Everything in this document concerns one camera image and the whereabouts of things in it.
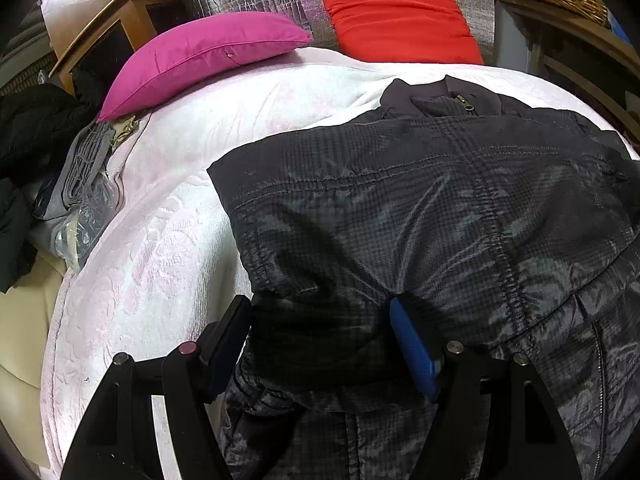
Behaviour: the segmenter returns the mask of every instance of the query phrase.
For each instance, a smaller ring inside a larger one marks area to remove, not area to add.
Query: dark plaid jacket
[[[617,134],[396,80],[377,110],[209,174],[255,293],[218,435],[235,479],[408,477],[434,408],[388,324],[401,293],[447,338],[531,357],[583,478],[620,452],[640,418],[640,178]]]

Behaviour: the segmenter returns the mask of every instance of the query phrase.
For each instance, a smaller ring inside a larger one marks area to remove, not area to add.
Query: bed
[[[348,121],[375,108],[396,77],[420,84],[447,74],[533,107],[575,110],[612,129],[578,98],[524,73],[364,63],[311,47],[212,78],[141,120],[127,156],[110,161],[124,206],[84,269],[65,275],[50,326],[40,403],[56,476],[115,353],[136,360],[165,355],[219,319],[235,294],[251,295],[206,168],[265,136]],[[154,418],[164,476],[178,479],[161,398],[154,399]]]

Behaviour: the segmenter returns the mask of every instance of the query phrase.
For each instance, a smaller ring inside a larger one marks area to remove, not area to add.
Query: plastic bag
[[[92,183],[91,193],[73,208],[56,234],[56,252],[66,266],[80,272],[116,214],[118,188],[100,172]]]

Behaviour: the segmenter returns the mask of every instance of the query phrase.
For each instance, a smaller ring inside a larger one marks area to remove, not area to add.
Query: blue gripper pad
[[[443,362],[439,338],[433,331],[426,330],[415,313],[405,309],[398,298],[391,300],[389,317],[416,389],[430,402],[437,402],[440,387],[436,379]]]

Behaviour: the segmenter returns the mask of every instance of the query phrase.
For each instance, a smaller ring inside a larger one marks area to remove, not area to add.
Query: zipper pull
[[[467,112],[473,112],[476,110],[469,101],[462,97],[462,95],[456,95],[456,99],[463,104]]]

